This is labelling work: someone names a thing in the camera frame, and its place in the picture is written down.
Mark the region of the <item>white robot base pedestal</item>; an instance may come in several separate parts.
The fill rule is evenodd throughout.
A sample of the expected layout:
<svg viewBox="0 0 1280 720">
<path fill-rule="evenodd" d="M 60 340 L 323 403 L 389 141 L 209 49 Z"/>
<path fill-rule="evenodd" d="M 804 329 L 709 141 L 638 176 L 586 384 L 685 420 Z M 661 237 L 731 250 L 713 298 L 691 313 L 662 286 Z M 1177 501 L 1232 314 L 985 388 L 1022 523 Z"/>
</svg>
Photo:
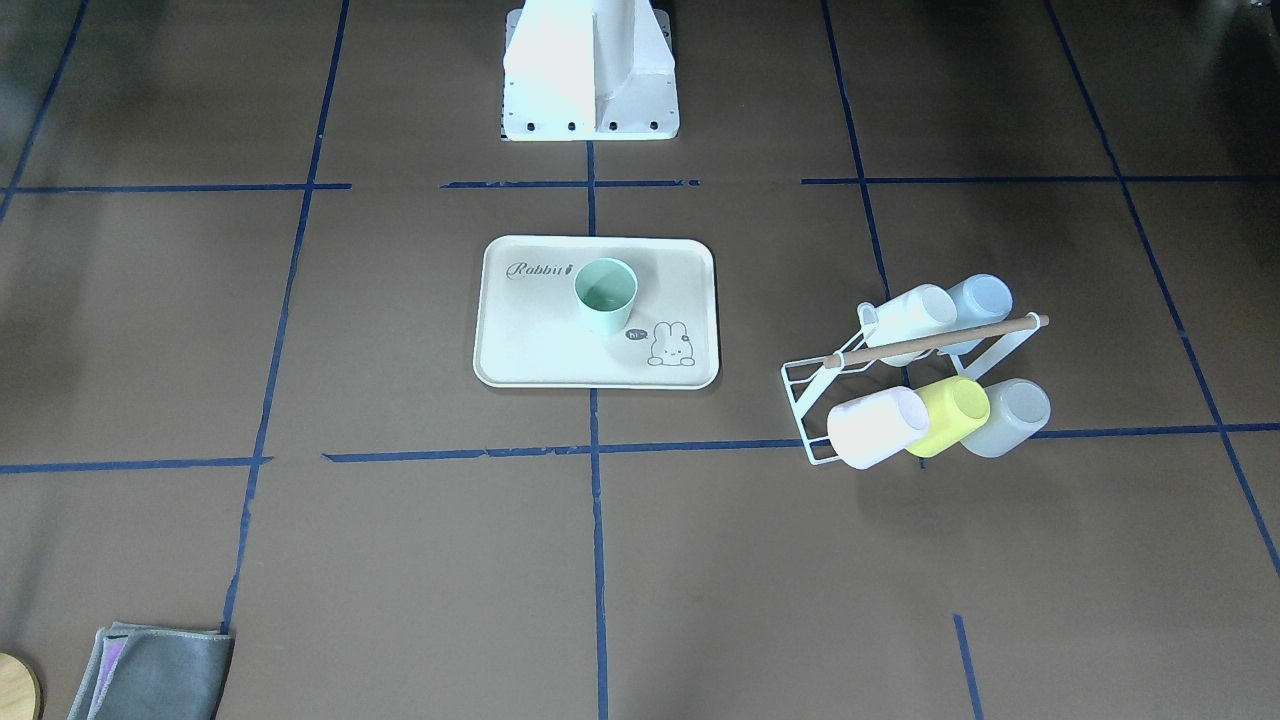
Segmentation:
<svg viewBox="0 0 1280 720">
<path fill-rule="evenodd" d="M 667 1 L 526 1 L 506 17 L 500 136 L 660 141 L 680 129 Z"/>
</svg>

